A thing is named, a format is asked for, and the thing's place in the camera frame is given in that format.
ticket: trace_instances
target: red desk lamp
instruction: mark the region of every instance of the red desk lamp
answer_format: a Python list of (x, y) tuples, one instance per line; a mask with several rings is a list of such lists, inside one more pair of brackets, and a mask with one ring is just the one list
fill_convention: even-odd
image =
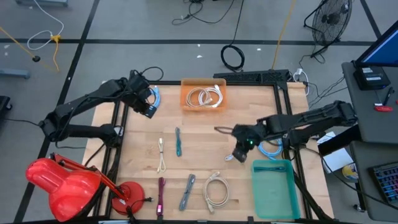
[(51, 212), (60, 222), (90, 211), (101, 183), (116, 194), (112, 207), (122, 215), (127, 214), (127, 208), (136, 213), (144, 203), (144, 189), (138, 183), (116, 186), (95, 166), (87, 168), (58, 154), (52, 159), (37, 159), (25, 174), (29, 182), (49, 193)]

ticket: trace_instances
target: green plastic tray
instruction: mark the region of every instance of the green plastic tray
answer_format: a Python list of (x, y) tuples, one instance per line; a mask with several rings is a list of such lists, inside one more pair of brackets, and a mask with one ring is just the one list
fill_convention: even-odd
[[(285, 171), (255, 172), (255, 167), (285, 167)], [(256, 160), (251, 167), (254, 207), (265, 219), (300, 218), (292, 163), (288, 160)]]

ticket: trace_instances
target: keyboard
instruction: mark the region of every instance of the keyboard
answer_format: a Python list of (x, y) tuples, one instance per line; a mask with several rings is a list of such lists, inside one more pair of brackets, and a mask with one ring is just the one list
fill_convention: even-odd
[(398, 202), (398, 162), (369, 168), (369, 172), (384, 201), (396, 205)]
[(275, 83), (286, 82), (289, 78), (289, 71), (283, 70), (268, 70), (268, 71), (254, 71), (254, 72), (238, 72), (238, 73), (216, 73), (213, 78), (224, 78), (227, 83)]

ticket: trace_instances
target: wooden table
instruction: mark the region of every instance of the wooden table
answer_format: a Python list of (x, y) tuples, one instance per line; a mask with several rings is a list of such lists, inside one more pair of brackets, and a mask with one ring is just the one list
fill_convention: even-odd
[[(290, 104), (294, 113), (308, 110), (304, 86), (301, 83), (288, 83)], [(155, 220), (155, 208), (158, 196), (158, 178), (166, 179), (164, 191), (164, 220), (247, 220), (253, 216), (261, 220), (254, 212), (250, 167), (253, 160), (267, 159), (257, 149), (248, 153), (247, 161), (240, 164), (237, 160), (224, 161), (231, 154), (235, 138), (214, 131), (214, 126), (229, 126), (235, 124), (255, 124), (258, 118), (277, 114), (272, 87), (268, 86), (228, 86), (228, 109), (222, 113), (187, 113), (180, 109), (180, 86), (161, 85), (160, 106), (152, 119), (129, 110), (117, 184), (125, 181), (140, 183), (146, 197), (155, 198), (155, 202), (144, 203), (143, 208), (135, 214), (137, 219)], [(99, 105), (95, 110), (93, 126), (110, 123), (113, 103)], [(182, 157), (176, 156), (175, 128), (181, 129)], [(164, 161), (167, 170), (157, 173), (159, 165), (159, 138), (164, 139)], [(99, 139), (89, 139), (83, 158), (83, 163), (100, 147)], [(276, 147), (265, 145), (266, 150), (275, 151)], [(315, 142), (309, 142), (307, 147), (317, 150)], [(333, 217), (328, 189), (318, 155), (301, 150), (302, 164), (305, 172), (307, 189), (313, 195), (325, 213)], [(99, 153), (90, 163), (101, 167), (104, 151)], [(210, 214), (202, 196), (202, 187), (209, 176), (220, 171), (230, 187), (228, 204), (216, 209)], [(187, 184), (189, 174), (195, 174), (197, 179), (193, 186), (187, 209), (178, 210), (179, 203)], [(300, 202), (301, 217), (305, 217), (300, 191), (297, 190)], [(224, 186), (213, 182), (209, 185), (210, 198), (221, 199), (225, 193)], [(106, 197), (103, 197), (101, 212), (104, 212)], [(112, 211), (111, 218), (123, 218)]]

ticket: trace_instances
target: electric fan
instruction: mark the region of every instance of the electric fan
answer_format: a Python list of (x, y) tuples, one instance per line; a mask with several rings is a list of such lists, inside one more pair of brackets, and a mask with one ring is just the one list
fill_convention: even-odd
[[(312, 30), (315, 44), (323, 46), (317, 52), (311, 54), (314, 57), (322, 53), (330, 45), (340, 41), (340, 37), (347, 27), (351, 17), (352, 0), (322, 0), (319, 6), (304, 20), (304, 27)], [(306, 21), (312, 16), (312, 27)]]

